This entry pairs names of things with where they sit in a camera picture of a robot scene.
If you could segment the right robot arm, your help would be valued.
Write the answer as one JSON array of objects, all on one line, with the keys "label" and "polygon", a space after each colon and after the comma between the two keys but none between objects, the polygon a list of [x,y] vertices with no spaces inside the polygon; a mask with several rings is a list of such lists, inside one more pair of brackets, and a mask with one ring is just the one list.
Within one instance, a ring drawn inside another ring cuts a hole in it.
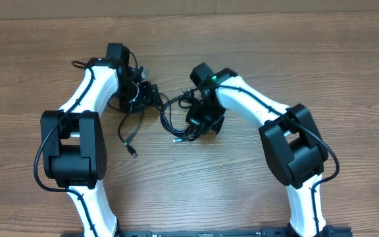
[{"label": "right robot arm", "polygon": [[289,228],[295,236],[329,236],[320,204],[320,184],[328,152],[308,108],[277,103],[249,86],[236,72],[213,72],[196,66],[190,78],[201,92],[186,120],[200,136],[218,133],[224,114],[232,110],[259,130],[266,163],[286,187],[291,209]]}]

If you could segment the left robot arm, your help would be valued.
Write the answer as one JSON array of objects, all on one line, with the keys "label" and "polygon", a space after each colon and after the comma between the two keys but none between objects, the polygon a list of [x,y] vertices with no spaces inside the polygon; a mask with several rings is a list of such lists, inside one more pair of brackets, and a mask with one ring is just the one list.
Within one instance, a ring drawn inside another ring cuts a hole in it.
[{"label": "left robot arm", "polygon": [[103,183],[107,149],[100,118],[105,107],[113,97],[126,114],[163,103],[144,68],[130,66],[134,57],[125,45],[109,43],[104,57],[75,61],[85,72],[82,83],[64,105],[41,116],[35,180],[44,190],[70,196],[84,226],[82,236],[122,235]]}]

